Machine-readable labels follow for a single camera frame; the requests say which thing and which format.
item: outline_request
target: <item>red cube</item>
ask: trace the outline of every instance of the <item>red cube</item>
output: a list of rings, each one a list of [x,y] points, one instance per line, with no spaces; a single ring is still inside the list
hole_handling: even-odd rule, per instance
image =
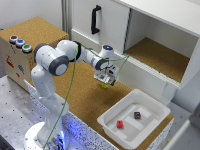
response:
[[[123,128],[123,121],[121,120],[117,121],[117,128]]]

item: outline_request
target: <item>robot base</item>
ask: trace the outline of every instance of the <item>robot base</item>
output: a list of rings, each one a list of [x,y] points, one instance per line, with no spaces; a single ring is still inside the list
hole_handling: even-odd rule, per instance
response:
[[[43,150],[35,142],[35,137],[44,125],[44,122],[40,122],[32,126],[25,134],[24,137],[24,149],[25,150]]]

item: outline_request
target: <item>white cabinet door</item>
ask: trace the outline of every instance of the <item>white cabinet door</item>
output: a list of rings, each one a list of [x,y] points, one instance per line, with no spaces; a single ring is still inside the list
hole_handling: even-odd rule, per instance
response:
[[[96,5],[96,28],[91,33],[92,10]],[[130,9],[113,0],[74,0],[72,29],[99,45],[110,45],[115,52],[123,53]]]

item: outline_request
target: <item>white wall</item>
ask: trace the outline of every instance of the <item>white wall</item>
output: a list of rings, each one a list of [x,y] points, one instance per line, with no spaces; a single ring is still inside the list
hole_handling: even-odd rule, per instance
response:
[[[0,0],[0,28],[36,16],[62,29],[61,0]]]
[[[200,71],[180,91],[177,91],[173,102],[192,112],[200,102]]]

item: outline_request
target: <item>white plastic tray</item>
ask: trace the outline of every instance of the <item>white plastic tray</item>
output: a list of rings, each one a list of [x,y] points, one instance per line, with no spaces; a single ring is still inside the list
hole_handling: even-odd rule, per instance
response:
[[[135,119],[134,112],[140,112],[141,118]],[[136,149],[169,113],[169,108],[135,89],[97,120],[122,147]],[[123,121],[123,128],[117,128],[117,120]]]

